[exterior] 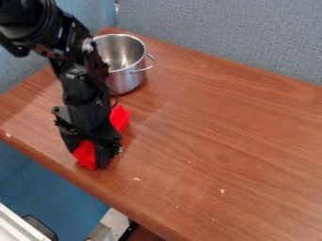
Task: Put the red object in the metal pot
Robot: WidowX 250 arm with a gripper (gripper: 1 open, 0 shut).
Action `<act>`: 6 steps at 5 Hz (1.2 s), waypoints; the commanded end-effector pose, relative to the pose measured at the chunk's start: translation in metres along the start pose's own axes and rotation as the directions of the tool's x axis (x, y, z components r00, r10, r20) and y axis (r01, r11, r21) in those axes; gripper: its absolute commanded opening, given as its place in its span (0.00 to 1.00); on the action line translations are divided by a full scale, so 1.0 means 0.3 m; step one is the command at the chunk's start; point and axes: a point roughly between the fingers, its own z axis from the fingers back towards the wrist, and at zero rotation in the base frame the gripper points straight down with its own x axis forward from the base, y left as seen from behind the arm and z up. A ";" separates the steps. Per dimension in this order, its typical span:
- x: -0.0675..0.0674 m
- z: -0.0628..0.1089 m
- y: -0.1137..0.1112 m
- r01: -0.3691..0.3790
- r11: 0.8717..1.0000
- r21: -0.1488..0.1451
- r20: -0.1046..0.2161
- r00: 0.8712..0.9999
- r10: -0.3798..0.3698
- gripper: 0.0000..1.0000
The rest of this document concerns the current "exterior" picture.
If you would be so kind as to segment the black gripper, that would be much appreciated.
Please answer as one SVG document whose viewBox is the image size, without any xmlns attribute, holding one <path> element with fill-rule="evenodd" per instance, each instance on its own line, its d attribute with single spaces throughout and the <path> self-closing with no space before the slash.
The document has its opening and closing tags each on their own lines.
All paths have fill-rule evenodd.
<svg viewBox="0 0 322 241">
<path fill-rule="evenodd" d="M 95 144 L 105 144 L 103 134 L 110 130 L 109 118 L 111 114 L 110 100 L 93 98 L 89 102 L 74 103 L 68 101 L 64 105 L 52 108 L 55 125 L 66 144 L 72 153 L 83 139 L 93 140 Z M 111 147 L 95 146 L 97 167 L 105 169 L 111 160 Z"/>
</svg>

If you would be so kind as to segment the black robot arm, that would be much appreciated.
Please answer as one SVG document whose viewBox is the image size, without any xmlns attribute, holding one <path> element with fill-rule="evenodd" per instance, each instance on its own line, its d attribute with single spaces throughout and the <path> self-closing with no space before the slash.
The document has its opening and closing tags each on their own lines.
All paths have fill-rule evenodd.
<svg viewBox="0 0 322 241">
<path fill-rule="evenodd" d="M 55 0 L 0 0 L 0 46 L 16 57 L 31 52 L 46 57 L 62 85 L 63 106 L 55 106 L 55 125 L 67 149 L 94 145 L 98 168 L 122 150 L 121 133 L 111 123 L 110 65 L 79 19 Z"/>
</svg>

